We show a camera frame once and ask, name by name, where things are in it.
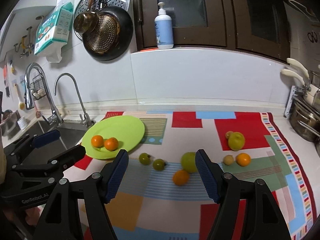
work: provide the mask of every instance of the cabinet hinge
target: cabinet hinge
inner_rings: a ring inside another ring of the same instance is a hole
[[[142,0],[137,0],[138,5],[138,23],[143,22],[143,12],[142,12]]]

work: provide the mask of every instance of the white bottle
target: white bottle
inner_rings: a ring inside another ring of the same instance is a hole
[[[158,6],[160,9],[155,18],[157,46],[159,49],[171,49],[173,47],[172,19],[163,8],[164,2],[158,3]]]

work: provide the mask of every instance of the dark wooden cabinet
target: dark wooden cabinet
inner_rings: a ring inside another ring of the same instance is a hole
[[[290,56],[282,0],[133,0],[138,50],[156,47],[158,2],[172,18],[176,46],[245,50],[285,61]]]
[[[161,1],[172,18],[175,45],[226,46],[221,0],[141,0],[143,22],[135,23],[140,29],[137,34],[139,49],[156,46],[154,20]]]
[[[282,0],[232,0],[236,48],[283,61],[290,57],[288,20]]]

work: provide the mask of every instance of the tissue box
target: tissue box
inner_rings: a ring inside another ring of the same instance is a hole
[[[52,63],[61,61],[61,47],[68,42],[72,16],[73,5],[69,2],[44,18],[36,33],[35,55]]]

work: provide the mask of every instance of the pot handle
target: pot handle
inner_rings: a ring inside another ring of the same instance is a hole
[[[305,75],[306,78],[309,79],[309,73],[308,73],[308,70],[298,61],[298,60],[295,60],[293,58],[287,58],[287,62],[294,66],[295,69],[300,69],[302,70],[303,74]]]
[[[298,109],[296,110],[296,113],[297,113],[298,115],[300,115],[302,118],[304,118],[304,119],[306,119],[307,121],[309,121],[309,119],[306,118],[305,116],[303,116],[303,115],[298,111]]]
[[[281,74],[282,74],[282,75],[285,75],[285,76],[288,76],[288,77],[294,77],[294,78],[298,79],[298,80],[302,83],[302,85],[304,85],[304,86],[306,85],[305,82],[304,82],[304,80],[303,80],[303,77],[300,76],[300,75],[298,75],[297,73],[295,73],[295,72],[292,71],[292,70],[282,69],[282,70],[281,70]]]
[[[310,132],[314,133],[316,136],[320,137],[320,133],[313,129],[311,126],[307,125],[306,123],[298,120],[298,123],[303,126],[304,128],[308,129]]]

